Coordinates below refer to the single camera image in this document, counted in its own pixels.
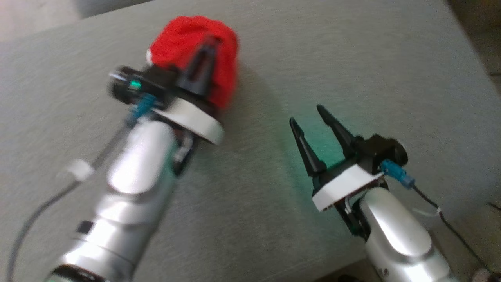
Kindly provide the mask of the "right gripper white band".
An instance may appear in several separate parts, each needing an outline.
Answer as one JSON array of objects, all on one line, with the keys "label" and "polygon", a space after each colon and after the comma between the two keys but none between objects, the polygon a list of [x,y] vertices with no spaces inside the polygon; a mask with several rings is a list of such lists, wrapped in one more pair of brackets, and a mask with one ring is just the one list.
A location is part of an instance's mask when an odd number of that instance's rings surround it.
[{"label": "right gripper white band", "polygon": [[383,176],[380,165],[387,158],[387,139],[380,135],[369,139],[355,136],[322,104],[317,104],[316,109],[335,134],[343,150],[343,161],[327,168],[307,142],[295,118],[289,119],[289,125],[306,173],[315,177],[313,203],[318,211],[325,211]]}]

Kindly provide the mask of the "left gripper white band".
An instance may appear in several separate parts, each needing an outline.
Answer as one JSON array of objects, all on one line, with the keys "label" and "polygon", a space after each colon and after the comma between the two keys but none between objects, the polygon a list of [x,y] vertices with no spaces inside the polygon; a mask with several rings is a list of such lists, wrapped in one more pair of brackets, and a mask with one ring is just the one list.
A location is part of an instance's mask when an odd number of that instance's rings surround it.
[{"label": "left gripper white band", "polygon": [[160,117],[218,145],[224,128],[215,117],[218,112],[208,99],[218,55],[219,39],[209,36],[174,84],[172,99],[163,109],[154,109]]}]

